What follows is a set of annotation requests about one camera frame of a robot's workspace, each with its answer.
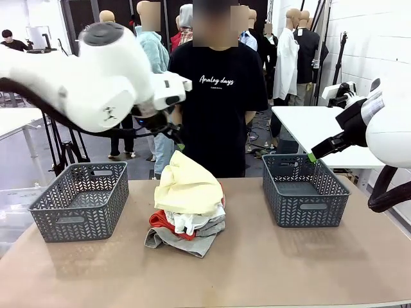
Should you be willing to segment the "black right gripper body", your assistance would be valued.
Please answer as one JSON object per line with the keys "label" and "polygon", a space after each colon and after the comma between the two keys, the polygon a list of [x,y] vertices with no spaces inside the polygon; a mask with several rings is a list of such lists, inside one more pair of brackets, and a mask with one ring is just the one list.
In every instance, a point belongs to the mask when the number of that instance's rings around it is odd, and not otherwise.
{"label": "black right gripper body", "polygon": [[341,139],[344,144],[367,147],[365,138],[367,125],[361,114],[362,105],[365,101],[366,99],[361,99],[353,103],[335,117],[337,123],[343,130],[343,132],[339,134],[339,139]]}

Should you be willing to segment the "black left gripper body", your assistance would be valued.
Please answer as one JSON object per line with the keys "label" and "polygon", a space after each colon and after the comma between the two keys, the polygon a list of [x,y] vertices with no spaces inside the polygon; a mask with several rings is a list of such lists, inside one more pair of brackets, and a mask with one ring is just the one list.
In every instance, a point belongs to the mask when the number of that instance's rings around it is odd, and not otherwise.
{"label": "black left gripper body", "polygon": [[132,116],[136,119],[137,123],[141,128],[146,128],[148,133],[138,134],[137,129],[135,129],[134,138],[147,137],[149,135],[157,136],[160,133],[165,135],[165,130],[168,126],[180,126],[179,124],[173,124],[168,119],[167,110],[158,110],[154,115],[150,117],[143,117],[140,110],[134,107],[131,110]]}

